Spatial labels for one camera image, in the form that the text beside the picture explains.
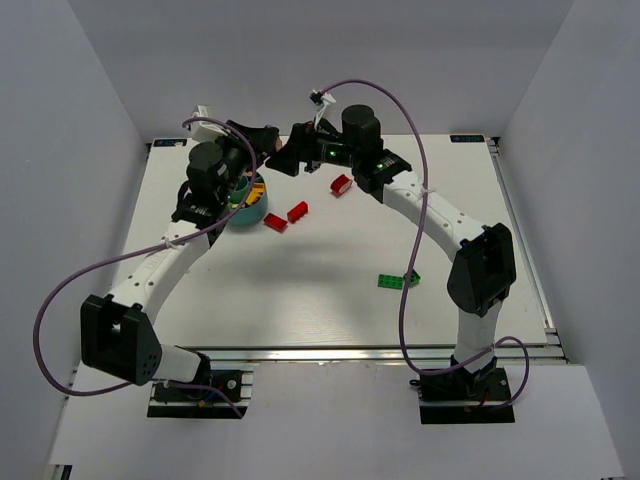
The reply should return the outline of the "red arched lego brick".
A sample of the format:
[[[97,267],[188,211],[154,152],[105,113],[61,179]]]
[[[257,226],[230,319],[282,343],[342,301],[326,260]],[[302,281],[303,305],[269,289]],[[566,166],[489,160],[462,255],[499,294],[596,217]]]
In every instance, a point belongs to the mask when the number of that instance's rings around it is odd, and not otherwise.
[[[352,184],[353,180],[351,178],[341,174],[330,184],[330,191],[334,196],[340,197],[352,187]]]

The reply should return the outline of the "aluminium front table rail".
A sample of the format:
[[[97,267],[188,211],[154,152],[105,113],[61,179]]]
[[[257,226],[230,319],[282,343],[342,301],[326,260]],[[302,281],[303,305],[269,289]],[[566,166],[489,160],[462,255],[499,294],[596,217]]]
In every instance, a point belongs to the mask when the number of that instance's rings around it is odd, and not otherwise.
[[[203,353],[214,362],[404,361],[400,348],[188,347],[188,350]]]

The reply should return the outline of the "red long lego brick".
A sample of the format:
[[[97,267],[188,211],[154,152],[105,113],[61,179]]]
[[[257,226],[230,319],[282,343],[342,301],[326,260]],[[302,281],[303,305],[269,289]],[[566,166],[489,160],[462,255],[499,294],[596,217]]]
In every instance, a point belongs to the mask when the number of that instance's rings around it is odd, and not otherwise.
[[[287,212],[289,223],[296,223],[309,212],[309,205],[305,201],[299,202]]]

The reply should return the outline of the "teal divided round container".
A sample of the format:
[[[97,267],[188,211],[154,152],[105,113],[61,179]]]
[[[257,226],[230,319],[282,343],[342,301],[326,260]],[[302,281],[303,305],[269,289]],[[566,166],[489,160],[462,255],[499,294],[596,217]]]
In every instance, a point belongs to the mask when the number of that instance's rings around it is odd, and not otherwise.
[[[246,172],[242,179],[236,186],[236,189],[230,194],[229,197],[229,209],[237,210],[240,204],[240,201],[244,198],[244,196],[249,197],[251,194],[251,190],[256,183],[264,183],[266,187],[266,182],[264,178],[258,174],[256,176],[255,182],[253,186],[250,186],[252,173]],[[267,188],[262,194],[261,199],[254,205],[249,206],[245,203],[239,209],[239,212],[236,213],[230,220],[229,224],[236,227],[248,227],[255,225],[262,221],[262,219],[267,214],[268,209],[268,194]]]

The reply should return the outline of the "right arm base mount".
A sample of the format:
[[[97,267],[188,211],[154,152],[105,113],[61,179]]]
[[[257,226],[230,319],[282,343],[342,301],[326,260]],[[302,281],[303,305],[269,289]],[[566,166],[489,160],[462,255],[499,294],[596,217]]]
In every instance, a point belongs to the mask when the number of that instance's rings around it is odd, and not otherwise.
[[[409,385],[418,395],[422,425],[513,424],[511,389],[504,368],[496,368],[470,390],[449,375],[420,376]]]

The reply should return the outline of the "right table logo sticker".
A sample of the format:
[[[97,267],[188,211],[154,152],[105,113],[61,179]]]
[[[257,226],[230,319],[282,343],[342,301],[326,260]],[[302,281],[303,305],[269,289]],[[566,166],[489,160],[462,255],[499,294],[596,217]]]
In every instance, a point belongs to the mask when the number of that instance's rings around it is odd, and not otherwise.
[[[449,136],[452,143],[484,143],[485,138],[479,134],[451,134]]]

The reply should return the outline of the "aluminium table rail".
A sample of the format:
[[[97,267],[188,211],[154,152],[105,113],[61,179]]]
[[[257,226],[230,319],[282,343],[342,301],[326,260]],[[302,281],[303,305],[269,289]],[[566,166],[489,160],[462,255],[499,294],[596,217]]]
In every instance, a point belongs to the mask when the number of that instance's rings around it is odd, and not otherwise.
[[[188,350],[203,353],[214,362],[404,361],[400,348],[188,347]]]
[[[511,219],[516,241],[521,252],[526,275],[533,291],[538,310],[540,311],[542,316],[542,323],[544,326],[545,336],[547,338],[548,344],[547,349],[554,348],[559,350],[559,356],[552,357],[550,359],[550,362],[562,362],[564,364],[570,364],[570,359],[566,355],[561,337],[559,336],[553,315],[549,308],[547,296],[544,291],[537,266],[533,259],[529,242],[523,230],[523,224],[521,222],[519,211],[515,202],[515,194],[513,193],[512,188],[509,186],[508,178],[505,174],[501,155],[500,140],[500,137],[489,137],[486,140],[486,144],[493,163],[496,178],[498,180],[498,183],[500,184],[500,189],[506,208],[509,212],[509,217]]]

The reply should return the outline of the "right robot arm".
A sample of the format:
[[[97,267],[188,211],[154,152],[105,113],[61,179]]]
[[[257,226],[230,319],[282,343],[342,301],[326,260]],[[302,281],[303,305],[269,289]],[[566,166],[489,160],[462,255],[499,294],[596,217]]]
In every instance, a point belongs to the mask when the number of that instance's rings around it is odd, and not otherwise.
[[[372,108],[349,106],[341,122],[340,129],[326,120],[294,124],[267,167],[291,177],[323,164],[348,167],[363,192],[415,224],[419,236],[431,238],[451,262],[447,292],[459,312],[451,368],[474,377],[487,374],[495,366],[498,315],[516,280],[511,231],[502,223],[485,225],[429,192],[425,178],[385,148]]]

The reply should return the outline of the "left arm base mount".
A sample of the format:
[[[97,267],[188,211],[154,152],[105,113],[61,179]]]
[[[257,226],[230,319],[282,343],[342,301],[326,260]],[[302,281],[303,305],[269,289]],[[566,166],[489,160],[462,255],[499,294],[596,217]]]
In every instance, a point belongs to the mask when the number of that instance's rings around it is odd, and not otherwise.
[[[185,388],[156,382],[147,407],[148,418],[240,420],[252,395],[254,372],[214,369],[207,388]]]

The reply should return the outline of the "orange square lego brick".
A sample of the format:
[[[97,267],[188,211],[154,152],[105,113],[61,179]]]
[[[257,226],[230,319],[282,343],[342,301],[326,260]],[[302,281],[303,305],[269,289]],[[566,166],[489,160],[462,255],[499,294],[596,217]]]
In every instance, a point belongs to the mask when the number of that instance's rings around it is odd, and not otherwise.
[[[247,198],[245,204],[252,206],[254,204],[256,204],[260,199],[261,199],[262,195],[261,194],[257,194],[255,192],[252,192],[249,197]]]

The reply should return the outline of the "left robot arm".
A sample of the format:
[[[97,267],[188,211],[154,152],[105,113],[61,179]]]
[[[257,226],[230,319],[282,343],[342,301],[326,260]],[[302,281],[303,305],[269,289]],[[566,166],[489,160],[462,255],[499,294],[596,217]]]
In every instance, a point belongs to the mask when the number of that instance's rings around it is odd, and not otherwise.
[[[226,133],[191,148],[161,250],[146,255],[106,295],[90,295],[81,306],[85,365],[138,386],[151,380],[207,384],[209,359],[161,344],[154,323],[182,277],[223,232],[223,218],[236,209],[233,193],[248,186],[254,166],[276,151],[278,141],[275,127],[230,121]]]

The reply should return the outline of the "green flat lego plate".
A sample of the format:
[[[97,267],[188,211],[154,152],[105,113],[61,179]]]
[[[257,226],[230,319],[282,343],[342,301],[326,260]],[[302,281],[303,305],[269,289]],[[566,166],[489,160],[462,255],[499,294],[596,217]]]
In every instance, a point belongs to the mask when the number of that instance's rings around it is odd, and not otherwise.
[[[377,286],[379,288],[401,290],[404,285],[404,278],[402,276],[379,274],[377,280]]]

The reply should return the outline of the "aluminium right table rail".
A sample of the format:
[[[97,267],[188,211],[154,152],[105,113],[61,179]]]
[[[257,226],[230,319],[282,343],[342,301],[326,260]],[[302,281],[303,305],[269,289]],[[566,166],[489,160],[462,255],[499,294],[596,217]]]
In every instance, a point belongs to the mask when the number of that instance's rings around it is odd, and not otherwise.
[[[559,356],[552,357],[550,359],[550,362],[562,362],[564,364],[570,364],[570,359],[566,355],[561,337],[559,336],[553,315],[549,308],[547,296],[544,291],[537,266],[533,259],[529,242],[523,230],[523,224],[521,222],[519,211],[515,202],[515,194],[513,193],[512,188],[509,186],[508,178],[505,174],[501,155],[500,140],[500,137],[489,137],[486,140],[486,144],[493,163],[496,178],[498,180],[498,183],[500,184],[500,189],[506,208],[509,212],[509,217],[511,219],[516,241],[521,252],[526,275],[533,291],[538,310],[540,311],[542,316],[542,323],[544,326],[545,336],[547,338],[548,344],[547,349],[554,348],[559,350]]]

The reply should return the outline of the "green small lego brick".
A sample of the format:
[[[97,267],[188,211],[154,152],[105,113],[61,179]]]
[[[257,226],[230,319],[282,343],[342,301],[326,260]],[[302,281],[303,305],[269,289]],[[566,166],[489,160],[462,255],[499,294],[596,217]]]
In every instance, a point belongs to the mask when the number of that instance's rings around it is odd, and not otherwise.
[[[403,280],[405,284],[409,285],[409,287],[414,287],[420,283],[421,276],[416,270],[412,269],[410,273],[405,273],[403,275]]]

